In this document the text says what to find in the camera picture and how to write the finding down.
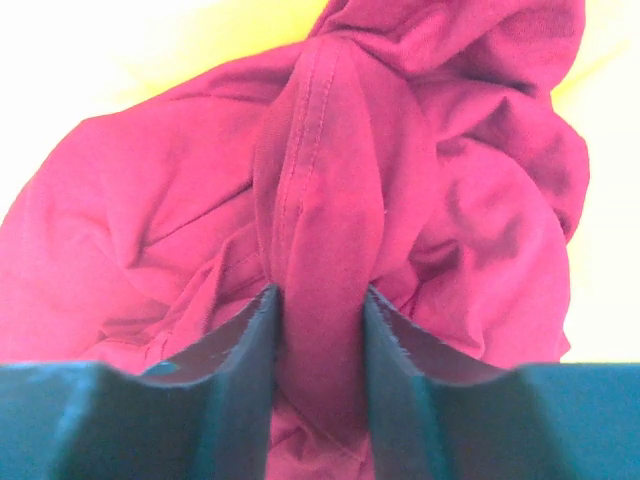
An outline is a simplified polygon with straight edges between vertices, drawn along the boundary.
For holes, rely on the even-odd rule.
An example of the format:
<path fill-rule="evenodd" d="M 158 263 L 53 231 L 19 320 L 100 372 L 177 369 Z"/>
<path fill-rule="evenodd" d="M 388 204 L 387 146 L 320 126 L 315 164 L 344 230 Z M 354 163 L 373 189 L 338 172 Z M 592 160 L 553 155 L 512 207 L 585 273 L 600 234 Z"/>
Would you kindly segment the red t shirt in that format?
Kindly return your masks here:
<path fill-rule="evenodd" d="M 139 373 L 284 294 L 270 479 L 369 479 L 361 313 L 556 362 L 589 181 L 581 1 L 332 1 L 300 43 L 82 122 L 1 227 L 1 357 Z"/>

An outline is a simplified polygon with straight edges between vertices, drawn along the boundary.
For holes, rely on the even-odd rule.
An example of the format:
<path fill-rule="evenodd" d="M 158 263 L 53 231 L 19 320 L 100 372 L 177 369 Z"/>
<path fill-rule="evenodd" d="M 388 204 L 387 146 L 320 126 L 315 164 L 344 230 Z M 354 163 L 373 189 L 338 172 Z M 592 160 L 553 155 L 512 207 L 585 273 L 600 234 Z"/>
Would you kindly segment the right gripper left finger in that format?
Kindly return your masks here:
<path fill-rule="evenodd" d="M 280 295 L 140 375 L 97 362 L 1 370 L 5 479 L 261 479 Z"/>

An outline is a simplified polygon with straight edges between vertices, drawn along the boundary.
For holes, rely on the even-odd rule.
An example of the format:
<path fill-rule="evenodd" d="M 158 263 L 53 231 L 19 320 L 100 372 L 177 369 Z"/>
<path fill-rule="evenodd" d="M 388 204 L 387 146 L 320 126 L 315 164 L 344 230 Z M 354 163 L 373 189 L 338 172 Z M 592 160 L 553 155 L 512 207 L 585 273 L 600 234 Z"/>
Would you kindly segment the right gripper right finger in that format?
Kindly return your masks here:
<path fill-rule="evenodd" d="M 503 370 L 446 345 L 378 291 L 364 303 L 379 479 L 635 479 L 639 368 Z"/>

